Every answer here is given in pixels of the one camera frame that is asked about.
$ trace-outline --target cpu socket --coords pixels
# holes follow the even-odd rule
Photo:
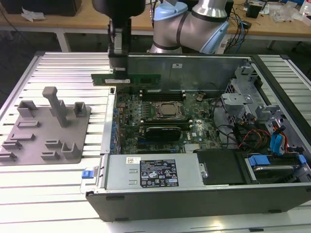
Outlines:
[[[155,103],[156,118],[182,117],[181,104],[178,102]]]

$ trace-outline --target metal case panel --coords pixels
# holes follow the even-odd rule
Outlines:
[[[183,192],[87,193],[86,199],[102,220],[118,221],[279,213],[310,200],[310,191],[311,184],[304,187]]]

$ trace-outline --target black box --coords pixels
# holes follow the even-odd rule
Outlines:
[[[246,17],[257,18],[262,6],[249,5],[246,11]]]
[[[82,0],[0,0],[8,14],[21,14],[22,7],[45,15],[75,16]]]

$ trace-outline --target wooden table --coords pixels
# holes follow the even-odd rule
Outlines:
[[[243,0],[235,0],[234,8],[236,9],[242,2]],[[132,34],[153,35],[149,9],[150,6],[147,5],[143,14],[132,18]],[[249,39],[311,41],[311,27],[300,21],[274,23],[268,15],[254,19],[246,18],[245,12],[240,9],[236,9],[236,13],[242,20],[252,23],[247,35]],[[109,22],[108,17],[93,9],[91,0],[83,0],[82,7],[75,17],[46,16],[46,20],[34,22],[27,21],[21,15],[6,14],[6,17],[20,31],[56,33],[62,51],[70,51],[66,33],[107,33]],[[0,15],[0,30],[13,31],[2,15]],[[236,25],[230,20],[226,39],[235,32]]]

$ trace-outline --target white table leg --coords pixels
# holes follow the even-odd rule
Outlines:
[[[228,40],[231,38],[231,34],[226,34],[221,41],[218,49],[216,50],[216,54],[223,54],[225,52],[225,47],[227,46]]]
[[[68,43],[66,34],[64,32],[56,32],[56,35],[62,52],[70,52],[70,45]]]

